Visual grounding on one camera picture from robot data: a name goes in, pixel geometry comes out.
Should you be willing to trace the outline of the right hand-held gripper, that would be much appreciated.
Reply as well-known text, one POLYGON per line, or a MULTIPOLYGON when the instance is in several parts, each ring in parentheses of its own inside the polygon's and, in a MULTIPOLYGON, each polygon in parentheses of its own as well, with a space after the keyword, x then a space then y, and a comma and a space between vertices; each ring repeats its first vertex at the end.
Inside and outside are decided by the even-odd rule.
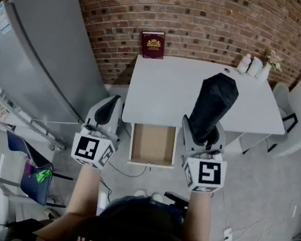
POLYGON ((222 152, 227 137, 225 130, 218 122, 211 131, 210 150, 199 149, 196 151, 188 120, 185 114, 182 119, 185 151, 181 157, 187 187, 190 192, 216 192, 223 188, 225 183, 227 162, 223 160, 222 152))

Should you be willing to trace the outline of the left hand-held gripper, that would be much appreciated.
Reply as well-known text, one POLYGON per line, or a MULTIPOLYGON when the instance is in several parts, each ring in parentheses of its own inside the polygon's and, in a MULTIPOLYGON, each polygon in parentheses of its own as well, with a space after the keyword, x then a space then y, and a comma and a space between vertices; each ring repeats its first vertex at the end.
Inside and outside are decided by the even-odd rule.
POLYGON ((74 135, 71 157, 82 165, 102 170, 118 149, 119 138, 94 125, 117 130, 123 103, 120 95, 108 97, 90 108, 81 132, 74 135))

